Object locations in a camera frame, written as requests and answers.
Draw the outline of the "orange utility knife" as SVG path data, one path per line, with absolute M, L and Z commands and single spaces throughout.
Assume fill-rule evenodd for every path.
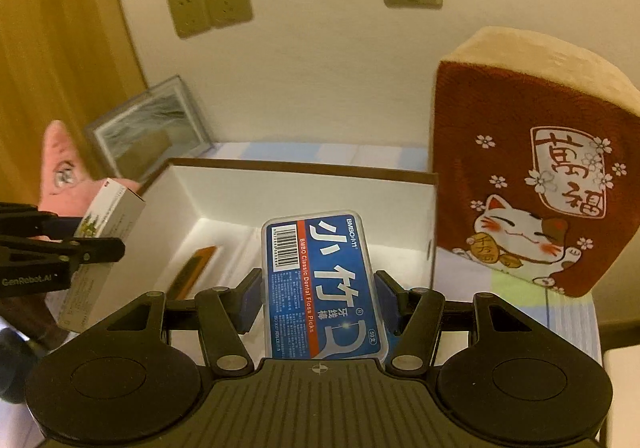
M 207 246 L 198 249 L 188 259 L 186 264 L 180 269 L 178 275 L 175 276 L 171 286 L 168 287 L 166 296 L 168 301 L 182 301 L 189 295 L 192 287 L 205 270 L 209 260 L 217 252 L 217 246 Z

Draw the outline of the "pink starfish plush toy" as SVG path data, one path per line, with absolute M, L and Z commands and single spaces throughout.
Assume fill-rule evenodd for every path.
M 75 141 L 61 121 L 43 134 L 38 208 L 61 217 L 110 215 L 112 209 L 139 214 L 144 200 L 140 186 L 129 179 L 93 179 Z

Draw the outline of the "red lucky cat cushion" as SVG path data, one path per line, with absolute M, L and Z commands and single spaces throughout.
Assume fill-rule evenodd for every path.
M 559 38 L 488 26 L 440 61 L 437 243 L 569 297 L 639 228 L 639 91 Z

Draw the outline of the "small white medicine box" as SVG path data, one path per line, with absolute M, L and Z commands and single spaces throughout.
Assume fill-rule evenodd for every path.
M 56 321 L 62 329 L 80 333 L 88 327 L 90 313 L 113 266 L 124 257 L 125 242 L 143 208 L 135 183 L 102 181 L 75 232 L 84 252 L 58 311 Z

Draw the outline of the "left wall socket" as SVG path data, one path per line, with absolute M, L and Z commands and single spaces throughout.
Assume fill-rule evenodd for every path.
M 212 28 L 204 0 L 167 0 L 167 3 L 179 38 L 189 38 Z

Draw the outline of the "framed landscape picture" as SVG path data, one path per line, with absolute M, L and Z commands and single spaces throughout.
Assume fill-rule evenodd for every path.
M 213 145 L 182 78 L 172 76 L 86 127 L 108 169 L 139 182 L 171 157 L 195 157 Z

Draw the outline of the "blue dental floss box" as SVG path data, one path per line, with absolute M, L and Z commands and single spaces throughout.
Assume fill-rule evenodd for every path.
M 386 357 L 387 334 L 357 213 L 267 221 L 262 276 L 270 358 Z

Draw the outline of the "middle wall socket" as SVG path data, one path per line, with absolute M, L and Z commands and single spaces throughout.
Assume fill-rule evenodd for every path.
M 204 0 L 204 4 L 213 28 L 250 22 L 254 18 L 250 0 Z

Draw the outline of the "wooden door frame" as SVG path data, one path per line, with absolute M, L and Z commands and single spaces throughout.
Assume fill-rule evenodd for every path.
M 104 176 L 85 128 L 145 88 L 119 0 L 1 0 L 2 201 L 37 203 L 53 119 Z

